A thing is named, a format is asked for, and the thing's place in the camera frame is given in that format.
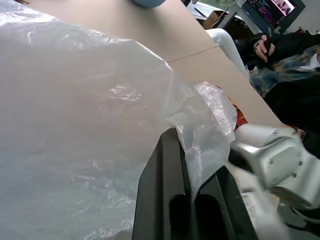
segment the beige table surface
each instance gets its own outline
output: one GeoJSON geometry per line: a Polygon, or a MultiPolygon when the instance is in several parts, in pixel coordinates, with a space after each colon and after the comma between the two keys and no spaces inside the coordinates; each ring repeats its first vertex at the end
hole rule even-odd
{"type": "Polygon", "coordinates": [[[29,6],[60,20],[134,39],[170,63],[188,82],[224,87],[249,123],[283,126],[237,67],[224,55],[180,0],[154,9],[131,0],[28,0],[29,6]]]}

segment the plastic bag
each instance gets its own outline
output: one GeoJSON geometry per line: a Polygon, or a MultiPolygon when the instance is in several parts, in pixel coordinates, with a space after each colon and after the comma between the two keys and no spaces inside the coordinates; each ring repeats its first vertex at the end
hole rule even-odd
{"type": "Polygon", "coordinates": [[[229,143],[233,142],[235,140],[237,111],[225,96],[224,91],[208,82],[202,82],[194,87],[208,104],[217,121],[218,130],[228,139],[229,143]]]}
{"type": "Polygon", "coordinates": [[[139,177],[171,125],[193,192],[229,154],[202,97],[134,40],[0,0],[0,233],[130,239],[139,177]]]}

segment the person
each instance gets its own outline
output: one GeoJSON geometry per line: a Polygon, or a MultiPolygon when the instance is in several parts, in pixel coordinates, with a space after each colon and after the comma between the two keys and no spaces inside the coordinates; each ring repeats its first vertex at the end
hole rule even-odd
{"type": "Polygon", "coordinates": [[[266,41],[263,33],[235,41],[250,83],[284,124],[306,132],[320,158],[320,35],[274,33],[269,52],[266,41]]]}

